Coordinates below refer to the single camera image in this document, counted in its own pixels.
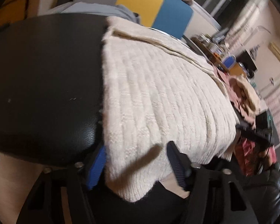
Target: silver screw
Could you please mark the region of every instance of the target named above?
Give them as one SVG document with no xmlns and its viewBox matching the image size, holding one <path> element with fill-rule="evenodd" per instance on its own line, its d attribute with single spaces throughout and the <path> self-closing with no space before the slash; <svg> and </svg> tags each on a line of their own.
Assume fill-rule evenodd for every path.
<svg viewBox="0 0 280 224">
<path fill-rule="evenodd" d="M 50 167 L 45 167 L 44 169 L 43 169 L 43 173 L 51 173 L 52 172 L 52 169 L 50 168 Z"/>
<path fill-rule="evenodd" d="M 192 162 L 191 163 L 191 167 L 192 168 L 201 168 L 201 165 L 199 163 L 197 163 L 197 162 Z"/>
<path fill-rule="evenodd" d="M 228 169 L 228 168 L 224 168 L 224 169 L 222 170 L 222 172 L 223 172 L 224 174 L 226 174 L 226 175 L 232 174 L 232 171 L 231 171 L 230 169 Z"/>
<path fill-rule="evenodd" d="M 84 163 L 82 163 L 81 161 L 75 163 L 76 168 L 80 168 L 80 167 L 83 167 L 83 166 L 84 166 Z"/>
</svg>

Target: blue object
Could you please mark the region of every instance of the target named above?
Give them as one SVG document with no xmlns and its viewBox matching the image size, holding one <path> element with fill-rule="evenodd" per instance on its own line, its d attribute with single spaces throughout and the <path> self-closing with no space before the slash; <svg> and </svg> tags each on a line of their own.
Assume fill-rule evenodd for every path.
<svg viewBox="0 0 280 224">
<path fill-rule="evenodd" d="M 153 28 L 181 39 L 193 15 L 193 9 L 182 0 L 164 0 Z"/>
<path fill-rule="evenodd" d="M 236 61 L 236 57 L 234 55 L 231 55 L 223 61 L 223 64 L 229 69 L 234 63 L 236 63 Z"/>
<path fill-rule="evenodd" d="M 86 179 L 86 186 L 88 190 L 91 190 L 94 186 L 98 184 L 99 178 L 106 164 L 106 149 L 102 146 L 99 153 L 94 160 Z"/>
</svg>

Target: black cable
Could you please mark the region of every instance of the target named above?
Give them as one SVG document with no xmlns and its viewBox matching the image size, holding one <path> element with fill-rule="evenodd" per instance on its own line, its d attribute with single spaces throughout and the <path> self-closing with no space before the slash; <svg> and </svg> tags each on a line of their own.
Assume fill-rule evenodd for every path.
<svg viewBox="0 0 280 224">
<path fill-rule="evenodd" d="M 264 160 L 263 160 L 263 162 L 262 162 L 262 165 L 259 167 L 258 172 L 259 172 L 259 170 L 263 167 L 263 165 L 264 165 L 264 163 L 265 163 L 265 160 L 267 159 L 267 155 L 269 154 L 269 151 L 270 151 L 270 143 L 269 143 L 269 147 L 267 148 L 267 154 L 265 155 L 265 158 L 264 158 Z"/>
</svg>

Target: folded sweater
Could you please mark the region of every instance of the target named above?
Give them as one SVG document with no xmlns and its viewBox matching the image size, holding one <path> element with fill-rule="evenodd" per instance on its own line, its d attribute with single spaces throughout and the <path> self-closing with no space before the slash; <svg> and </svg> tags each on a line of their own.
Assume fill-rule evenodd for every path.
<svg viewBox="0 0 280 224">
<path fill-rule="evenodd" d="M 107 22 L 105 180 L 114 193 L 135 202 L 171 172 L 168 141 L 192 162 L 207 164 L 232 143 L 238 119 L 202 56 L 158 31 L 117 17 Z"/>
</svg>

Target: leather seat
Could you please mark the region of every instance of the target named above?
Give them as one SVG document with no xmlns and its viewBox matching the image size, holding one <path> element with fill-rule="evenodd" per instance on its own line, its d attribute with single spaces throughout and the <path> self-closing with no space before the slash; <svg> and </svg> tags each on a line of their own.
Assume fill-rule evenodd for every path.
<svg viewBox="0 0 280 224">
<path fill-rule="evenodd" d="M 105 28 L 103 16 L 56 14 L 0 32 L 0 151 L 66 166 L 101 141 Z"/>
</svg>

